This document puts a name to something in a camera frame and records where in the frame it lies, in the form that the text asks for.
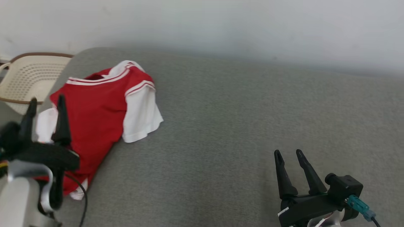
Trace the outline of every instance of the cable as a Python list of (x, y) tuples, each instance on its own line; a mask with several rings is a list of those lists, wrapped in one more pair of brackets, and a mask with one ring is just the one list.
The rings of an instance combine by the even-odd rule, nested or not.
[(377, 227), (381, 227), (381, 226), (379, 225), (379, 223), (377, 222), (377, 220), (376, 220), (375, 217), (371, 217), (371, 219), (372, 219), (372, 221), (375, 223), (375, 225), (376, 225)]
[(81, 183), (80, 183), (76, 178), (74, 178), (74, 177), (72, 177), (72, 176), (70, 176), (70, 175), (68, 175), (68, 174), (66, 174), (66, 176), (67, 176), (68, 178), (70, 178), (71, 180), (73, 180), (74, 182), (76, 182), (76, 183), (78, 184), (78, 186), (81, 188), (81, 190), (83, 190), (83, 193), (84, 193), (84, 199), (85, 199), (85, 202), (84, 202), (84, 211), (83, 211), (83, 215), (81, 216), (81, 221), (80, 221), (80, 225), (79, 225), (79, 227), (82, 227), (82, 226), (83, 226), (83, 222), (84, 222), (84, 218), (86, 217), (86, 212), (87, 212), (87, 203), (88, 203), (87, 192), (86, 192), (86, 190), (84, 189), (84, 187), (81, 185)]

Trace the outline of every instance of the red and white shirt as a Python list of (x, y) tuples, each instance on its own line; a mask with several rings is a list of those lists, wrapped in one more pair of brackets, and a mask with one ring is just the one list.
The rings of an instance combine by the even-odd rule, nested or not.
[[(64, 94), (71, 146), (80, 156), (80, 169), (68, 174), (87, 188), (98, 166), (121, 136), (131, 143), (159, 127), (163, 118), (156, 105), (155, 91), (152, 78), (134, 61), (123, 61), (85, 79), (69, 78), (50, 96), (54, 107), (38, 115), (38, 141), (52, 142), (58, 116), (57, 100)], [(78, 200), (84, 195), (67, 177), (63, 192)]]

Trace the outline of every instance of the white wall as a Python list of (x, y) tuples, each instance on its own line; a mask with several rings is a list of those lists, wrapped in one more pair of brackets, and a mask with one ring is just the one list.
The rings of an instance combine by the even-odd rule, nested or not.
[(403, 0), (0, 0), (0, 59), (149, 46), (404, 77)]

